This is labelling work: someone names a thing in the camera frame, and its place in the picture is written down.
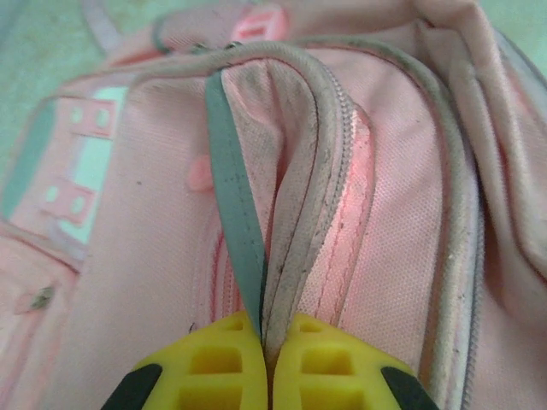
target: pink backpack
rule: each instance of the pink backpack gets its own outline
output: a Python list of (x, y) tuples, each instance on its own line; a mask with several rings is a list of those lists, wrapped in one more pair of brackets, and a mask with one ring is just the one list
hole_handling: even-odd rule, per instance
[(302, 312), (442, 409), (544, 408), (546, 106), (472, 0), (224, 2), (124, 38), (5, 179), (0, 408), (98, 409), (241, 309), (269, 370)]

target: yellow plastic part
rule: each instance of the yellow plastic part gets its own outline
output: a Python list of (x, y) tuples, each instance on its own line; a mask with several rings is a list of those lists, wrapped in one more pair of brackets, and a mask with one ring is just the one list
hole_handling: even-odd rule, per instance
[(381, 368), (407, 365), (349, 334), (297, 314), (273, 378), (273, 410), (400, 410)]
[(245, 312), (235, 313), (139, 362), (162, 375), (144, 410), (267, 410), (262, 347)]

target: floor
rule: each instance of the floor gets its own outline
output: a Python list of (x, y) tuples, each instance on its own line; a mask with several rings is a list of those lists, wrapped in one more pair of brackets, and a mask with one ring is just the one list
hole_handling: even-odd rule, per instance
[[(191, 7), (207, 1), (107, 0), (106, 4), (120, 30), (131, 32), (183, 4)], [(0, 3), (1, 177), (10, 148), (37, 101), (62, 81), (92, 70), (103, 56), (85, 28), (79, 0)], [(526, 7), (514, 0), (482, 3), (494, 24), (547, 73), (547, 2), (528, 1)]]

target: yellow and black tool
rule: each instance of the yellow and black tool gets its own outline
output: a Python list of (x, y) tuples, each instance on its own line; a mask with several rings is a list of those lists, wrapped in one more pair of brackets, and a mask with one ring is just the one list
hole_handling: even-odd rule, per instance
[[(438, 410), (388, 354), (297, 314), (275, 368), (273, 410)], [(103, 410), (267, 410), (262, 347), (244, 312), (139, 362)]]

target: black rubber part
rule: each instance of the black rubber part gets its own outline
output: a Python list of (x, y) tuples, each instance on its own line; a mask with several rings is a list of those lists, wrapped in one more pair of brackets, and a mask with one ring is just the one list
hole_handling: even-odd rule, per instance
[(101, 410), (141, 410), (161, 374), (162, 367), (157, 364), (128, 373)]
[(383, 367), (382, 375), (401, 410), (439, 410), (414, 376), (395, 367)]

